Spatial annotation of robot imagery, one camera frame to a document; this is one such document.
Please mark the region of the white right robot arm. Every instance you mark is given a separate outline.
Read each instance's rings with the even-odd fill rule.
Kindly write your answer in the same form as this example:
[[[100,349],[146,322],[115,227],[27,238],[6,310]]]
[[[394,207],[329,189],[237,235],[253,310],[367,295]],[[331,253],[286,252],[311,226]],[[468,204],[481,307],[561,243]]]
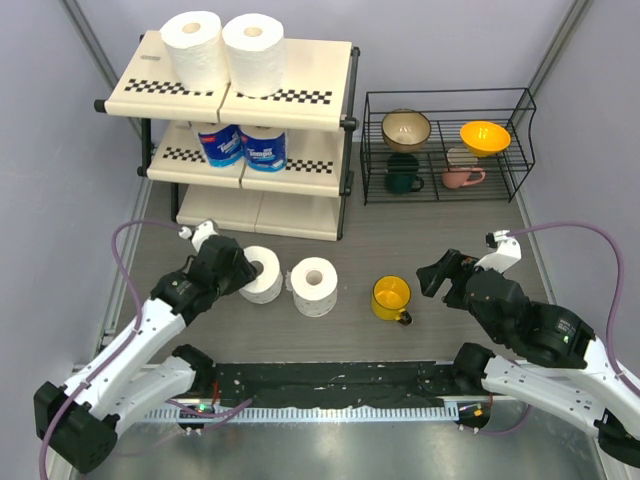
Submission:
[[[451,380],[465,395],[511,396],[544,410],[596,438],[614,459],[639,465],[639,400],[617,378],[603,341],[570,310],[530,300],[505,278],[521,258],[517,241],[480,259],[450,249],[436,263],[417,270],[421,292],[451,288],[443,302],[465,310],[496,344],[525,359],[515,364],[476,343],[465,343],[454,360]]]

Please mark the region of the floral print paper roll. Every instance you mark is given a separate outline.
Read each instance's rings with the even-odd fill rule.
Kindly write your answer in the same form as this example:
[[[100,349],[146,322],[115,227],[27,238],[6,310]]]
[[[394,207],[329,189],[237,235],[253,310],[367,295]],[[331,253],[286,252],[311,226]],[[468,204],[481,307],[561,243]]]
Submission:
[[[338,275],[333,264],[324,258],[301,260],[285,278],[295,307],[310,318],[328,314],[337,303]]]

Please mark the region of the white paper towel roll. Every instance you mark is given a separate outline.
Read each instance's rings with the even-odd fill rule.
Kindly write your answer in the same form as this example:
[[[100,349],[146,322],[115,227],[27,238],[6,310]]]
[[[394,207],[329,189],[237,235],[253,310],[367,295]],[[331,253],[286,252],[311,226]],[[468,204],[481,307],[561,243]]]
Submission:
[[[262,246],[248,246],[244,254],[252,266],[259,264],[262,270],[257,278],[239,290],[240,295],[254,304],[267,304],[281,293],[283,275],[278,256]]]
[[[221,32],[219,16],[210,11],[178,14],[160,28],[174,71],[187,90],[210,92],[228,85]]]
[[[248,13],[230,20],[222,30],[232,88],[259,98],[276,93],[286,69],[284,27],[270,16]]]

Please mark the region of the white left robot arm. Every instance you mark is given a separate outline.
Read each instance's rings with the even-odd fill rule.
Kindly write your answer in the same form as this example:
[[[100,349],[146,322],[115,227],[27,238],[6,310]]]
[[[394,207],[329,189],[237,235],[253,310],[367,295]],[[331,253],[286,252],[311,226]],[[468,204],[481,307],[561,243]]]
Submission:
[[[214,362],[191,345],[176,347],[161,365],[139,373],[214,302],[257,277],[233,238],[212,234],[194,246],[196,254],[158,281],[132,322],[96,358],[62,385],[46,382],[36,391],[42,477],[47,475],[48,451],[54,450],[78,472],[89,473],[155,404],[182,393],[200,399],[211,391]]]

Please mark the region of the blue paper roll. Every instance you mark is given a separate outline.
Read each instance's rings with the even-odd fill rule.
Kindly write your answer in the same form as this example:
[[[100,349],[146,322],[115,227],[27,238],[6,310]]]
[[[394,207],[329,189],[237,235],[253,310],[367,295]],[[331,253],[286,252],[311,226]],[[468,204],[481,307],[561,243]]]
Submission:
[[[287,130],[261,126],[240,126],[244,158],[250,168],[275,173],[285,168]]]
[[[224,168],[242,158],[243,145],[238,125],[191,122],[190,127],[210,166]]]

